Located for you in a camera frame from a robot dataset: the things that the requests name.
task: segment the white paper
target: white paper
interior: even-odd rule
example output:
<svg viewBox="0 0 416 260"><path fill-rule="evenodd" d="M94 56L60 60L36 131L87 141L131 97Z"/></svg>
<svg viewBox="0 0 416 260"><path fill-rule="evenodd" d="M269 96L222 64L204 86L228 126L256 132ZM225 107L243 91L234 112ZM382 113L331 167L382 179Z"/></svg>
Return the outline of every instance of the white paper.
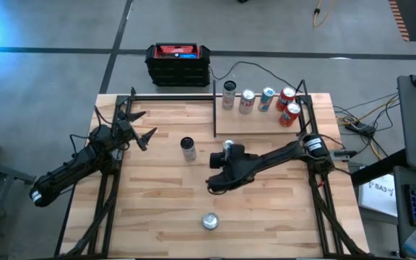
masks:
<svg viewBox="0 0 416 260"><path fill-rule="evenodd" d="M394 176L388 174L359 186L359 206L397 217Z"/></svg>

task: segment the blue soda can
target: blue soda can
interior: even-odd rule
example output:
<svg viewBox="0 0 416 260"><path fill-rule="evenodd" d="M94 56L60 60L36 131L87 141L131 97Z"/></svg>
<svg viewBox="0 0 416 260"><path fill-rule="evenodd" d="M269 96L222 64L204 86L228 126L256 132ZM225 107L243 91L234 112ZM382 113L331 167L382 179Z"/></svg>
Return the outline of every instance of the blue soda can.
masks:
<svg viewBox="0 0 416 260"><path fill-rule="evenodd" d="M271 87L265 87L261 94L261 99L259 101L258 109L261 112L266 112L271 106L272 98L274 98L275 90Z"/></svg>

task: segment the red soda can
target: red soda can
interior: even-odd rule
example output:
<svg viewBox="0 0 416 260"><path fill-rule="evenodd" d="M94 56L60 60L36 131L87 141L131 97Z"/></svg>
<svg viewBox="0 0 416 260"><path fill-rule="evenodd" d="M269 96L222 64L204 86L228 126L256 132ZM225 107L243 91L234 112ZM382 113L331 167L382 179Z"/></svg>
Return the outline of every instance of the red soda can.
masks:
<svg viewBox="0 0 416 260"><path fill-rule="evenodd" d="M284 87L284 89L280 92L279 98L277 98L277 103L275 107L278 111L283 111L288 103L294 101L296 95L296 91L292 87Z"/></svg>
<svg viewBox="0 0 416 260"><path fill-rule="evenodd" d="M283 110L282 115L279 118L279 122L282 126L291 126L296 118L300 115L301 108L297 103L289 103Z"/></svg>

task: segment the table leg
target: table leg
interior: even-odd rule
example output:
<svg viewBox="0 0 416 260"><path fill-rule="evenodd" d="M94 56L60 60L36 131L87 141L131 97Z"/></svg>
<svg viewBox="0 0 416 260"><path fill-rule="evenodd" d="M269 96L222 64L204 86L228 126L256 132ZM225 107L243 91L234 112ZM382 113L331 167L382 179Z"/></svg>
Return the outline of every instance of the table leg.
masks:
<svg viewBox="0 0 416 260"><path fill-rule="evenodd" d="M407 164L407 157L405 155L405 149L395 152L392 155L375 162L372 165L366 166L363 169L351 174L353 186L359 186L378 177L384 176L387 173L393 171L394 166L409 167Z"/></svg>

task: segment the soda can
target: soda can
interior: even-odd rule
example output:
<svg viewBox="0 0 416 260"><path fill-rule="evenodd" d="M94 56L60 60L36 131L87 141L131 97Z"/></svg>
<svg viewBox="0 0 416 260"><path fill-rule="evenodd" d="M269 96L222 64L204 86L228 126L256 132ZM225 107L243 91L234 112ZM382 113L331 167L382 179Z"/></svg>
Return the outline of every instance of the soda can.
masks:
<svg viewBox="0 0 416 260"><path fill-rule="evenodd" d="M181 140L182 153L186 161L192 162L196 158L194 140L190 137L184 137Z"/></svg>
<svg viewBox="0 0 416 260"><path fill-rule="evenodd" d="M222 91L222 108L232 109L235 101L235 88L237 84L232 80L228 80L224 83L224 89Z"/></svg>
<svg viewBox="0 0 416 260"><path fill-rule="evenodd" d="M274 98L275 90L271 87L265 87L261 94L261 99L259 101L258 109L261 112L266 112L271 106L272 98Z"/></svg>
<svg viewBox="0 0 416 260"><path fill-rule="evenodd" d="M294 101L296 91L292 87L285 87L277 98L276 108L278 111L283 111L285 107Z"/></svg>
<svg viewBox="0 0 416 260"><path fill-rule="evenodd" d="M210 212L201 218L201 224L208 230L214 230L220 224L220 218L215 213Z"/></svg>
<svg viewBox="0 0 416 260"><path fill-rule="evenodd" d="M291 102L285 107L279 122L282 126L291 126L295 119L300 115L301 108L297 103Z"/></svg>
<svg viewBox="0 0 416 260"><path fill-rule="evenodd" d="M242 114L251 113L253 110L254 105L254 92L253 90L244 90L242 92L242 96L240 97L240 105L238 106L238 110Z"/></svg>

